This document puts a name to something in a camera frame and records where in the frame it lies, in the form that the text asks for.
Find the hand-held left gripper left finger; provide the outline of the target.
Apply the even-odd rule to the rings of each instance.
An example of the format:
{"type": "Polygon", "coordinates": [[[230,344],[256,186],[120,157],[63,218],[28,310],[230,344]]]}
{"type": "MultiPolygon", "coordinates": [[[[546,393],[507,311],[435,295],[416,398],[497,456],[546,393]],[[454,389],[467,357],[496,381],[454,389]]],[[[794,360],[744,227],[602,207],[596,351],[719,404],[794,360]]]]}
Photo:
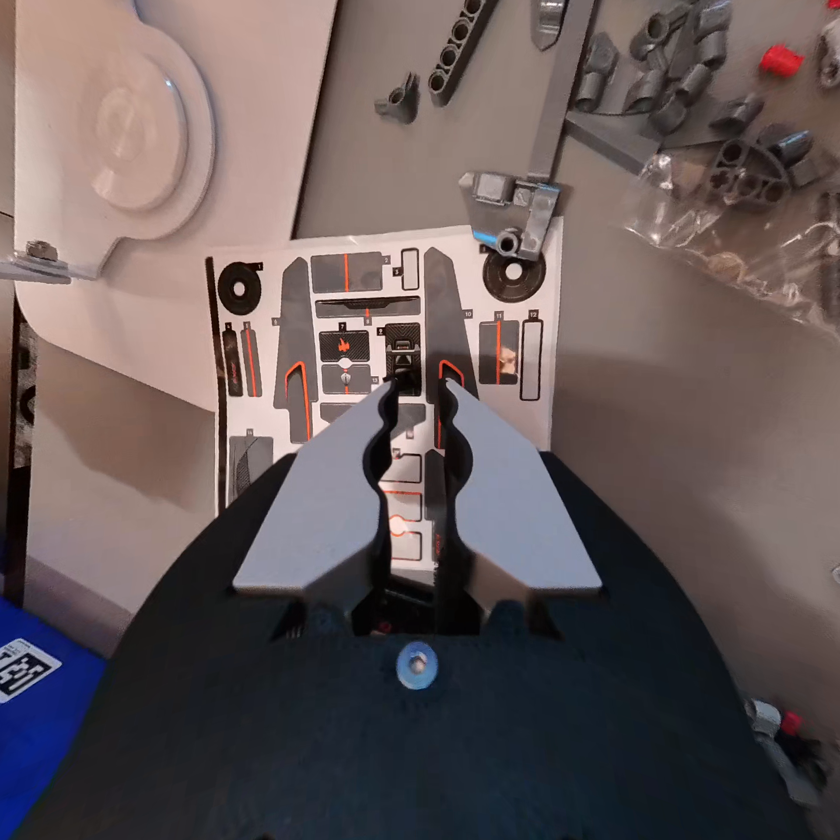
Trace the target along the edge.
{"type": "Polygon", "coordinates": [[[257,518],[252,486],[230,508],[237,565],[230,588],[242,613],[264,612],[264,635],[286,635],[290,618],[354,635],[378,634],[391,572],[387,502],[380,481],[392,463],[396,380],[386,380],[302,445],[257,518]]]}

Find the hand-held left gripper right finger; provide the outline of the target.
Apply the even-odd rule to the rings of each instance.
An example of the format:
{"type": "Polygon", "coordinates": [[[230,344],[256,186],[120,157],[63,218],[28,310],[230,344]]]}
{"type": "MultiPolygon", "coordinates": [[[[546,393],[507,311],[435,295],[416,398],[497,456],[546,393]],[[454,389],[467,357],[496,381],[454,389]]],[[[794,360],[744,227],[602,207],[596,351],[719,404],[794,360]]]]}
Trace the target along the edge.
{"type": "Polygon", "coordinates": [[[435,582],[440,634],[473,633],[501,603],[528,621],[556,597],[603,588],[537,447],[453,379],[438,383],[444,537],[435,582]]]}

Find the lego sticker sheet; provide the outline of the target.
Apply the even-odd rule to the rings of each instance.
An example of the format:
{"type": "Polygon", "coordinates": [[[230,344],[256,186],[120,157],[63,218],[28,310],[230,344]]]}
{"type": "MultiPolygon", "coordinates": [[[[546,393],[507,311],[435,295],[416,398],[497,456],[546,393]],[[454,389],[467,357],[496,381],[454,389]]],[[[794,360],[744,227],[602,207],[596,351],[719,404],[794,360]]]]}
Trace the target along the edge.
{"type": "Polygon", "coordinates": [[[206,260],[218,373],[216,512],[392,376],[403,375],[381,487],[395,533],[419,532],[443,457],[440,377],[539,449],[552,439],[563,221],[535,266],[468,226],[226,248],[206,260]]]}

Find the small grey lego subassembly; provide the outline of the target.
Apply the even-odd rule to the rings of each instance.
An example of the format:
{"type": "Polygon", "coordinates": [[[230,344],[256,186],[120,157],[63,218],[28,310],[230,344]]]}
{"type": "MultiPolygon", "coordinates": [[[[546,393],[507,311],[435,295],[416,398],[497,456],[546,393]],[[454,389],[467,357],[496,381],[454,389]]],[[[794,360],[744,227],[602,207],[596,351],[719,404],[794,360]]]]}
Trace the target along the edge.
{"type": "Polygon", "coordinates": [[[831,773],[823,744],[806,734],[804,718],[792,710],[749,696],[743,705],[752,734],[790,799],[803,809],[815,809],[831,773]]]}

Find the dark grey curved lego beam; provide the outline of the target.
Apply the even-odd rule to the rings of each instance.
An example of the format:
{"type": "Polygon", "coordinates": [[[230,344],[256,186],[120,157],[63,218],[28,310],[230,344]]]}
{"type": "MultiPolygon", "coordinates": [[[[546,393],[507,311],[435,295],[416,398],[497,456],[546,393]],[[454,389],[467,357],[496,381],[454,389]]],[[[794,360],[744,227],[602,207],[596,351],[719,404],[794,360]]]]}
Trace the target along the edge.
{"type": "Polygon", "coordinates": [[[743,211],[766,212],[821,177],[813,132],[767,129],[754,140],[725,140],[706,179],[707,194],[743,211]]]}

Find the long grey lego strip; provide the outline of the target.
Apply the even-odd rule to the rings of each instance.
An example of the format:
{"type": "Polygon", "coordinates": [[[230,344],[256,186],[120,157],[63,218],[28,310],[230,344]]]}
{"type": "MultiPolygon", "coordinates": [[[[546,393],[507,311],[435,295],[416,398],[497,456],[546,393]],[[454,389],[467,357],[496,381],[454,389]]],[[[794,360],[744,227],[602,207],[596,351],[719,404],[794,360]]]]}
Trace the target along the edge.
{"type": "Polygon", "coordinates": [[[570,1],[554,47],[553,68],[528,164],[528,179],[551,182],[575,80],[591,28],[596,1],[570,1]]]}

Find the long dark grey lego beam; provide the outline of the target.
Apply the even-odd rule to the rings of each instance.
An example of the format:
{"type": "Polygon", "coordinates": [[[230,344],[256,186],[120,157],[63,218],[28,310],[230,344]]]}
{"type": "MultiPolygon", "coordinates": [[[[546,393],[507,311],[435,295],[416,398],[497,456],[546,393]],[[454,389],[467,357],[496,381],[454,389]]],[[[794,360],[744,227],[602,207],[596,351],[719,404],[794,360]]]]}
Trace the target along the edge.
{"type": "Polygon", "coordinates": [[[447,106],[455,94],[497,4],[497,1],[463,2],[427,79],[429,97],[436,108],[447,106]]]}

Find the small clear plastic bag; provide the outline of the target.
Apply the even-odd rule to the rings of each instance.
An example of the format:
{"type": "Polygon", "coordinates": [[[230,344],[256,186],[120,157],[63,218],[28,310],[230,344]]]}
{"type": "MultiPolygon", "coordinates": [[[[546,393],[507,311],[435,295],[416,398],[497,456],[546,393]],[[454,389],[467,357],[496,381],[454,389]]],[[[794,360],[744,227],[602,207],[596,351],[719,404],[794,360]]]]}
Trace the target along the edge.
{"type": "Polygon", "coordinates": [[[707,194],[722,143],[667,150],[627,190],[622,227],[647,245],[838,344],[838,159],[812,152],[820,179],[766,212],[707,194]]]}

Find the blue bin with tag label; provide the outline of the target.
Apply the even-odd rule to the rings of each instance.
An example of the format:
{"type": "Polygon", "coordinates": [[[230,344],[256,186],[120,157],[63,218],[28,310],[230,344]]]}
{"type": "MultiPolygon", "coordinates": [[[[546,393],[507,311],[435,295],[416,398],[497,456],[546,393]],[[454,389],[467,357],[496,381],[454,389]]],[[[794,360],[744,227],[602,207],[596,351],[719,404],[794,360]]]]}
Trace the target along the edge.
{"type": "Polygon", "coordinates": [[[9,838],[77,735],[125,611],[35,562],[35,604],[61,629],[2,597],[1,836],[9,838]]]}

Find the small grey angle connector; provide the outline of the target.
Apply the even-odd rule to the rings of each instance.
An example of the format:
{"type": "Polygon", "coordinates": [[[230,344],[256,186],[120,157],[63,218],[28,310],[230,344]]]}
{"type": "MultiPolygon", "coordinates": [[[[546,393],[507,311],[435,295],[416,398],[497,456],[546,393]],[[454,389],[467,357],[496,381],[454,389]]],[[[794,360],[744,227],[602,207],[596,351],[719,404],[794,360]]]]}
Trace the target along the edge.
{"type": "Polygon", "coordinates": [[[410,125],[417,119],[420,91],[417,73],[410,71],[401,85],[381,99],[374,101],[374,112],[382,119],[410,125]]]}

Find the pile of dark grey connectors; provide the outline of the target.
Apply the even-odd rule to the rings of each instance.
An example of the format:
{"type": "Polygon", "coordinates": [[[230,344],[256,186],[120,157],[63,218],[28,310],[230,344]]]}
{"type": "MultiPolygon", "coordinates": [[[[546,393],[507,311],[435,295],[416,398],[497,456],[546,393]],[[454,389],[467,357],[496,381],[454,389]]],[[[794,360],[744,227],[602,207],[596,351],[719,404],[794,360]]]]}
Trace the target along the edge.
{"type": "Polygon", "coordinates": [[[654,140],[688,133],[673,145],[738,136],[765,100],[750,91],[729,100],[711,93],[728,60],[732,2],[673,2],[649,15],[622,53],[604,31],[584,53],[569,116],[635,119],[654,140]]]}

